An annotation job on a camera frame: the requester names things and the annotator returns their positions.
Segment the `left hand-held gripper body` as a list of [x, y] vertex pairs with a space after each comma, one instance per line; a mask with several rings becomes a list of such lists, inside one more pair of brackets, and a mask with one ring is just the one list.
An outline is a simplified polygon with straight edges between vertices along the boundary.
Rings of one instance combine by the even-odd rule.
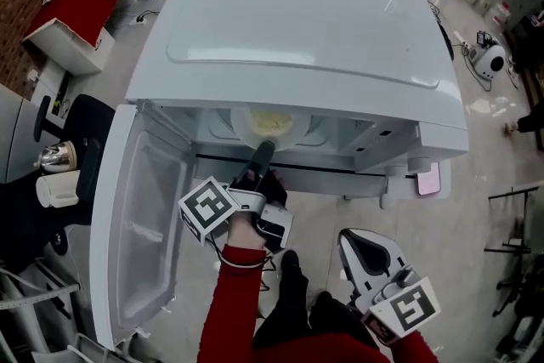
[[209, 177], [178, 202], [180, 218], [201, 245], [226, 228], [233, 213], [245, 213], [272, 253], [286, 248], [293, 215], [287, 193], [271, 170], [248, 170], [227, 186]]

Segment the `yellowish powder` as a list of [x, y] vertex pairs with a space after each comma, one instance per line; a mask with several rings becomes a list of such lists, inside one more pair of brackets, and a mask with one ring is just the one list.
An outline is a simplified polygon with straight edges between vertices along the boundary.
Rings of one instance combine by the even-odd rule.
[[248, 120], [252, 131], [261, 137], [278, 137], [292, 127], [292, 116], [284, 112], [250, 111]]

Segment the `white plate with noodles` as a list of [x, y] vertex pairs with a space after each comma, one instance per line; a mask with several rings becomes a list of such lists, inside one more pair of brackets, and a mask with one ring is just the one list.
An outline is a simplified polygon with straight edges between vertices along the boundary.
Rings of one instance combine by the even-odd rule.
[[278, 137], [261, 137], [255, 134], [249, 124], [249, 109], [233, 109], [230, 111], [230, 121], [235, 130], [236, 136], [247, 146], [257, 149], [262, 142], [270, 140], [275, 144], [275, 150], [287, 150], [292, 148], [300, 139], [302, 139], [309, 130], [311, 122], [310, 114], [298, 114], [284, 111], [292, 116], [293, 124], [289, 131]]

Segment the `white microwave oven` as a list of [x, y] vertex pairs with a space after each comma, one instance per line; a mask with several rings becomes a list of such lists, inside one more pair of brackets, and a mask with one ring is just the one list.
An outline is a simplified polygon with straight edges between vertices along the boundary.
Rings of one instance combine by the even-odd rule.
[[188, 228], [179, 200], [200, 179], [199, 147], [255, 152], [211, 135], [218, 109], [323, 116], [325, 145], [275, 153], [346, 156], [357, 172], [394, 177], [437, 162], [441, 191], [423, 199], [447, 197], [451, 160], [468, 152], [451, 56], [427, 0], [167, 0], [99, 168], [89, 254], [98, 342], [115, 348], [173, 299]]

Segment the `person's left forearm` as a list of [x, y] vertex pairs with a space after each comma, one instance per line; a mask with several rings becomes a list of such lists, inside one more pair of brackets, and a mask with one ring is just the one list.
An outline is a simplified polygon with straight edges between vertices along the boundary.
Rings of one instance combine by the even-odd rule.
[[229, 219], [218, 283], [202, 334], [197, 363], [277, 363], [275, 349], [253, 349], [264, 238], [247, 213]]

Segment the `person's right forearm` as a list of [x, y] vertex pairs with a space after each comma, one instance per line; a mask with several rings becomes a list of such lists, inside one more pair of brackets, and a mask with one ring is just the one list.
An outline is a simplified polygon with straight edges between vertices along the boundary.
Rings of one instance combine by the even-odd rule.
[[419, 331], [399, 339], [389, 348], [394, 363], [439, 363]]

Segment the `person's left shoe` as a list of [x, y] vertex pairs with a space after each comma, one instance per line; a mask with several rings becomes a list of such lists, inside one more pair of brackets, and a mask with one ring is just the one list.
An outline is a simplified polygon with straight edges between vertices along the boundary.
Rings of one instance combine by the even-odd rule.
[[280, 261], [280, 270], [284, 274], [294, 274], [300, 271], [299, 257], [294, 250], [286, 250]]

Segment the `person's black trousers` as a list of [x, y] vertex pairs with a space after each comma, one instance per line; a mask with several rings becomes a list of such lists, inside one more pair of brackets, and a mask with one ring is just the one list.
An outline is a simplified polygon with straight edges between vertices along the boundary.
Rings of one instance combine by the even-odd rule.
[[378, 348], [360, 318], [329, 292], [321, 292], [314, 306], [306, 309], [308, 284], [297, 263], [281, 266], [279, 298], [255, 333], [252, 341], [254, 348], [269, 348], [326, 333], [345, 333], [359, 343]]

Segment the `white table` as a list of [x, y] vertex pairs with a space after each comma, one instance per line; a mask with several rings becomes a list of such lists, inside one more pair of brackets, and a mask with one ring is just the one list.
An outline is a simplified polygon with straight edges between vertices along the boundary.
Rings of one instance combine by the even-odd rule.
[[[229, 183], [252, 157], [247, 147], [201, 145], [196, 152], [196, 177]], [[379, 197], [388, 193], [395, 200], [423, 199], [417, 177], [387, 176], [381, 168], [353, 170], [354, 160], [346, 156], [276, 152], [269, 164], [284, 179], [286, 190], [350, 198]]]

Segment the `person's red top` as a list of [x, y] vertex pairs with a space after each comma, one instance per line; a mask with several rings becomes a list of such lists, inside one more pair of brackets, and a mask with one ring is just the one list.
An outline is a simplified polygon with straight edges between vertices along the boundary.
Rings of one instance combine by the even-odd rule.
[[327, 333], [254, 349], [251, 363], [389, 363], [389, 360], [379, 349], [348, 334]]

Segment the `black office chair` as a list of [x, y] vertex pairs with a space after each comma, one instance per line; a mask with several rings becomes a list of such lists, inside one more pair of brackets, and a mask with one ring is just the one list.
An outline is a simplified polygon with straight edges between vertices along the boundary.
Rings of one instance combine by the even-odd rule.
[[42, 133], [47, 132], [60, 141], [72, 142], [77, 158], [76, 169], [80, 171], [76, 186], [79, 202], [75, 206], [57, 209], [54, 216], [64, 226], [89, 225], [99, 168], [115, 111], [92, 96], [80, 94], [71, 104], [64, 126], [59, 127], [47, 119], [50, 102], [49, 96], [42, 98], [33, 130], [34, 140], [40, 140]]

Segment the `white cup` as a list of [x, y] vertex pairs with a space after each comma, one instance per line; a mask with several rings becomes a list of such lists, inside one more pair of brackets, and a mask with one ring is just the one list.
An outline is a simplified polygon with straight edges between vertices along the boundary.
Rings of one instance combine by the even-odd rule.
[[71, 207], [79, 202], [77, 182], [79, 171], [54, 173], [39, 177], [36, 182], [37, 199], [42, 207]]

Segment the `silver kettle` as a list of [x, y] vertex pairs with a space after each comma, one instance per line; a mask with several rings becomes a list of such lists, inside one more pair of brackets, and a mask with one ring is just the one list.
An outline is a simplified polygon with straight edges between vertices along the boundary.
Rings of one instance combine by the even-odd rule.
[[34, 163], [44, 173], [66, 173], [77, 169], [77, 154], [71, 141], [46, 146]]

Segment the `white board panel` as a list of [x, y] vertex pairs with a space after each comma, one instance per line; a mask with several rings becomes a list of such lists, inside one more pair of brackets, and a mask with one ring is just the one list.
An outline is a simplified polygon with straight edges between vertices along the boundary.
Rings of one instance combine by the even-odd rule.
[[33, 130], [38, 107], [0, 84], [0, 184], [35, 170], [40, 144]]

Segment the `white shelf frame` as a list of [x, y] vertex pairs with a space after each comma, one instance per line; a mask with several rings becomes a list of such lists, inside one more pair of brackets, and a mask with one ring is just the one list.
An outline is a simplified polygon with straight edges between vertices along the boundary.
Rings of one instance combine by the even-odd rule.
[[42, 258], [19, 274], [0, 265], [0, 363], [32, 362], [63, 351], [77, 335], [72, 295], [81, 286], [55, 274]]

